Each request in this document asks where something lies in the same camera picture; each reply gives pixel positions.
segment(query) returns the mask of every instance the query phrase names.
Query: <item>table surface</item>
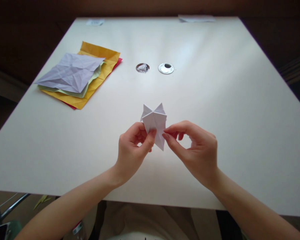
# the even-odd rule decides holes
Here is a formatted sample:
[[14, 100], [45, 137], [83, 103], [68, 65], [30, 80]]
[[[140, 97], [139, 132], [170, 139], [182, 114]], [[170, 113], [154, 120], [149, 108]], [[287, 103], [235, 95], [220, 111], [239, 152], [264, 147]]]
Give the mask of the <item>table surface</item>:
[[[300, 103], [238, 18], [86, 22], [75, 20], [36, 79], [82, 41], [121, 52], [123, 62], [82, 110], [30, 86], [0, 131], [0, 190], [66, 193], [111, 167], [143, 104], [162, 102], [167, 126], [187, 119], [214, 133], [222, 171], [279, 214], [300, 216]], [[143, 62], [146, 74], [135, 69]], [[175, 71], [161, 74], [163, 62]], [[105, 199], [224, 209], [167, 145]]]

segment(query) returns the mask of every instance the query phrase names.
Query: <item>left hand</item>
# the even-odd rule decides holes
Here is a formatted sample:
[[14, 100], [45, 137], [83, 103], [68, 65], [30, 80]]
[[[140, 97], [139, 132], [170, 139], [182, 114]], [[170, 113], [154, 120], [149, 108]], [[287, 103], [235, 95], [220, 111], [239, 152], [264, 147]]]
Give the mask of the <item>left hand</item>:
[[157, 130], [147, 134], [142, 122], [134, 123], [119, 138], [118, 160], [112, 167], [118, 184], [126, 183], [139, 169], [143, 159], [154, 145]]

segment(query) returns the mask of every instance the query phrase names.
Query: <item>sheet of paper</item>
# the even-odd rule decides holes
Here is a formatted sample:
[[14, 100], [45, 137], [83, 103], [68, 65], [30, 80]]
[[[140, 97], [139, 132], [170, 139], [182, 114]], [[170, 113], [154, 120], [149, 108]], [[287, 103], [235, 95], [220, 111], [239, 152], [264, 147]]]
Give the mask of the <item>sheet of paper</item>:
[[112, 72], [114, 65], [118, 62], [120, 53], [107, 48], [96, 46], [90, 43], [82, 42], [81, 49], [78, 52], [80, 55], [88, 55], [92, 57], [105, 58], [104, 64], [101, 67], [101, 73], [96, 80], [92, 81], [88, 86], [86, 95], [83, 98], [76, 98], [65, 95], [60, 92], [49, 92], [42, 90], [44, 93], [53, 96], [65, 103], [70, 104], [78, 109], [82, 109], [95, 90], [104, 82], [106, 77]]
[[167, 115], [163, 110], [162, 103], [153, 111], [147, 105], [143, 105], [143, 113], [141, 121], [146, 128], [147, 133], [150, 130], [156, 129], [157, 134], [155, 137], [155, 144], [163, 151], [164, 149], [164, 138], [162, 136], [163, 130], [166, 128]]
[[[122, 61], [122, 58], [119, 58], [118, 61], [117, 61], [117, 63], [116, 63], [116, 65], [114, 65], [114, 67], [113, 67], [113, 69], [112, 69], [112, 72], [113, 72], [113, 70], [115, 70], [116, 67], [121, 63], [121, 61]], [[67, 104], [67, 105], [68, 105], [69, 107], [71, 107], [73, 110], [76, 110], [76, 109], [77, 109], [76, 107], [71, 106], [70, 104], [68, 104], [68, 103], [66, 103], [66, 102], [64, 102], [64, 101], [61, 101], [61, 102]]]
[[66, 53], [56, 66], [36, 81], [36, 84], [81, 93], [104, 59]]
[[180, 22], [215, 22], [211, 15], [178, 15]]
[[86, 23], [87, 26], [101, 26], [104, 23], [103, 18], [89, 19]]
[[64, 94], [72, 96], [72, 97], [83, 98], [84, 95], [86, 95], [89, 84], [92, 82], [92, 80], [96, 79], [100, 75], [102, 64], [103, 64], [103, 62], [101, 62], [99, 67], [97, 67], [97, 69], [93, 72], [92, 77], [90, 78], [88, 84], [84, 87], [84, 89], [82, 90], [81, 93], [68, 92], [68, 91], [58, 89], [58, 88], [49, 88], [49, 87], [45, 87], [45, 86], [41, 86], [41, 85], [38, 85], [38, 88], [41, 90], [49, 91], [49, 92], [61, 92], [61, 93], [64, 93]]

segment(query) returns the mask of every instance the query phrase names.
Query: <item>red paper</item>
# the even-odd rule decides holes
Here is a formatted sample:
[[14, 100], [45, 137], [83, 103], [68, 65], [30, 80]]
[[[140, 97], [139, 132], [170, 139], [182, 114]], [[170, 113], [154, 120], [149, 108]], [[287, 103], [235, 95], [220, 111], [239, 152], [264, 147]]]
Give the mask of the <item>red paper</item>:
[[[113, 67], [113, 69], [112, 69], [112, 72], [113, 72], [113, 70], [115, 70], [116, 69], [116, 67], [121, 63], [121, 61], [122, 61], [122, 58], [119, 58], [118, 59], [118, 61], [117, 61], [117, 63], [116, 63], [116, 65], [114, 65], [114, 67]], [[72, 106], [72, 105], [70, 105], [70, 104], [68, 104], [68, 103], [65, 103], [65, 104], [67, 104], [69, 107], [71, 107], [73, 110], [76, 110], [77, 108], [76, 107], [74, 107], [74, 106]]]

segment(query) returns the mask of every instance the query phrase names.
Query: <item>fingernail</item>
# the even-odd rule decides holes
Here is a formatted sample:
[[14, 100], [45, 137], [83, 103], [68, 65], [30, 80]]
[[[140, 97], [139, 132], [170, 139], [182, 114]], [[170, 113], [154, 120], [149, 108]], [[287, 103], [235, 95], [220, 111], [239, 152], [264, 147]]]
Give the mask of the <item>fingernail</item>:
[[162, 136], [165, 140], [169, 139], [169, 137], [170, 137], [170, 135], [167, 133], [163, 133]]

